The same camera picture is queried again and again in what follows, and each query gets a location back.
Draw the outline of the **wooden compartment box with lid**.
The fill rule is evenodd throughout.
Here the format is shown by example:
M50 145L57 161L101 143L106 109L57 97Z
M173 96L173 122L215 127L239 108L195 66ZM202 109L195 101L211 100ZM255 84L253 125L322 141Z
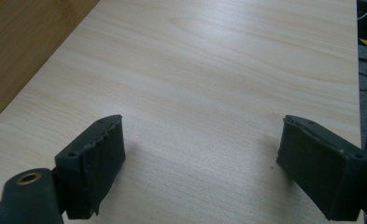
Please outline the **wooden compartment box with lid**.
M0 114L99 0L0 0Z

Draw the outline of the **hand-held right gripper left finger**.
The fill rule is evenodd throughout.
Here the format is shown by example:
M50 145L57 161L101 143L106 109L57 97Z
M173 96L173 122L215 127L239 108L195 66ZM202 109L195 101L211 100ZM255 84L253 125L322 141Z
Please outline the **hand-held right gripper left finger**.
M67 184L70 219L99 213L124 161L121 115L98 119L55 156L58 179Z

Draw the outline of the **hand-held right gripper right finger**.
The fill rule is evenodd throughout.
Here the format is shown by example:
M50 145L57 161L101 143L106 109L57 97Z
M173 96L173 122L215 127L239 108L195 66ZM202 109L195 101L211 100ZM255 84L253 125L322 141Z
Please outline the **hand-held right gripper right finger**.
M355 221L367 214L367 152L312 120L283 121L276 162L323 215Z

